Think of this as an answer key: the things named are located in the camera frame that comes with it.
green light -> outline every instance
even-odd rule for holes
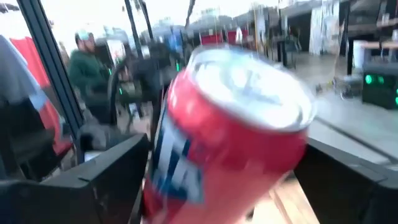
[[[366,81],[366,83],[367,83],[367,84],[370,84],[370,83],[372,83],[372,82],[373,82],[373,78],[372,78],[372,76],[370,76],[370,75],[366,75],[366,76],[365,76],[365,81]]]
[[[377,80],[379,81],[380,84],[384,84],[384,78],[383,77],[378,77]]]

black frame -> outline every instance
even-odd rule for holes
[[[17,0],[25,18],[43,67],[51,86],[60,102],[65,118],[70,125],[73,140],[78,137],[78,130],[83,124],[79,104],[69,82],[67,71],[62,62],[57,42],[52,34],[49,21],[40,0]],[[78,149],[78,158],[83,154]]]

red can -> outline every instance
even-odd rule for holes
[[[171,84],[144,188],[147,221],[232,224],[301,160],[313,95],[243,49],[196,49]]]

green jacket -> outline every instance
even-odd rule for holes
[[[80,90],[80,95],[86,99],[90,91],[104,90],[108,86],[107,69],[92,54],[79,50],[70,56],[68,75],[73,86]]]

can lid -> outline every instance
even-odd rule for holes
[[[314,119],[310,89],[255,52],[203,46],[192,52],[187,71],[210,101],[259,128],[298,131]]]

